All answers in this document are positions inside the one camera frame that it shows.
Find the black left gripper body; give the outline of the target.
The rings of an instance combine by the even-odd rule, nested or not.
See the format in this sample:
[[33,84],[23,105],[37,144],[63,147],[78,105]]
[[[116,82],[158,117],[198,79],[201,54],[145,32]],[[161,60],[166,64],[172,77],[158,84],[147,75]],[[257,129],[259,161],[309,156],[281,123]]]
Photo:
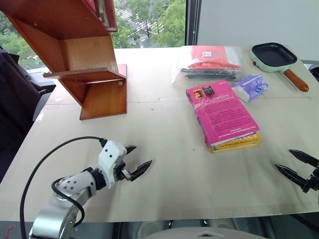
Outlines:
[[121,160],[113,169],[115,182],[126,179],[127,181],[132,180],[131,173],[126,169],[126,164]]

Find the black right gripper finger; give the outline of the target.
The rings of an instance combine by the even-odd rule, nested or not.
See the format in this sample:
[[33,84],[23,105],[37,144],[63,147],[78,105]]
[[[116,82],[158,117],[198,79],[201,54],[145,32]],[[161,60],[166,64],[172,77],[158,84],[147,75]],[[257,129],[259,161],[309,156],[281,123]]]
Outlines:
[[278,169],[278,171],[283,174],[286,178],[288,178],[290,181],[294,182],[295,184],[297,184],[298,186],[300,186],[300,188],[303,191],[306,191],[305,186],[307,183],[307,180],[302,178],[301,176],[299,176],[297,174],[297,172],[295,172],[294,170],[280,165],[280,164],[275,164],[275,167]]
[[318,167],[319,166],[319,160],[308,155],[307,153],[300,151],[300,150],[296,150],[296,149],[289,149],[289,152],[298,160],[309,164],[313,167]]

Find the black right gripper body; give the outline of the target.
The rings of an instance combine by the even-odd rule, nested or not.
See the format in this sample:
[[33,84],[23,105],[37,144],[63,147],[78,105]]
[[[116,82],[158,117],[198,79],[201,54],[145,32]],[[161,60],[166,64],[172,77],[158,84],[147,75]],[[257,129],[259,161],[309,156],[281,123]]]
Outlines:
[[304,183],[302,190],[304,193],[307,193],[310,189],[314,191],[319,190],[319,169],[316,168],[309,178]]

